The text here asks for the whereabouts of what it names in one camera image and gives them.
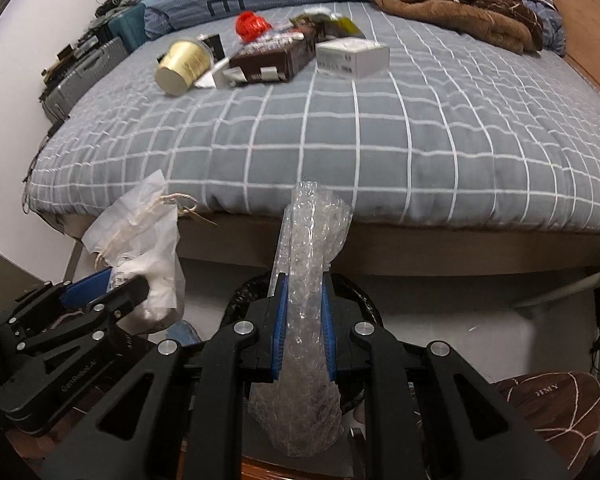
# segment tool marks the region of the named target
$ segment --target metal bolt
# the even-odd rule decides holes
[[[446,357],[451,352],[451,348],[444,341],[436,341],[431,343],[431,353],[438,357]]]
[[[240,335],[246,335],[253,332],[253,323],[251,321],[238,321],[234,325],[234,332]]]
[[[178,349],[178,343],[173,339],[165,339],[158,345],[158,352],[162,355],[171,355]]]
[[[359,323],[356,323],[353,330],[360,335],[371,335],[376,330],[376,327],[367,321],[360,321]]]

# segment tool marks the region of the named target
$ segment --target checkered bed sheet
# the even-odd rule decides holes
[[[97,216],[161,169],[169,192],[213,210],[280,215],[298,180],[334,189],[363,221],[600,232],[600,94],[551,52],[519,56],[473,38],[337,3],[391,50],[388,73],[346,80],[312,62],[288,84],[155,84],[147,43],[94,86],[38,157],[39,212]],[[302,7],[262,12],[270,22]]]

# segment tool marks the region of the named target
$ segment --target white box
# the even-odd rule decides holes
[[[315,46],[318,72],[344,77],[366,77],[389,70],[389,47],[377,41],[341,38]]]

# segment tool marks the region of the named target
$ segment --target clear plastic bubble wrap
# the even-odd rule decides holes
[[[269,295],[278,274],[287,274],[282,370],[273,384],[253,385],[249,411],[289,456],[324,451],[342,433],[340,393],[328,376],[320,311],[322,273],[344,245],[350,222],[345,202],[315,182],[301,182],[280,229]]]

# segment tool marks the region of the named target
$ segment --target yellow cup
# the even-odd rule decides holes
[[[167,94],[184,94],[209,70],[214,57],[208,46],[195,40],[172,43],[155,70],[155,82]]]

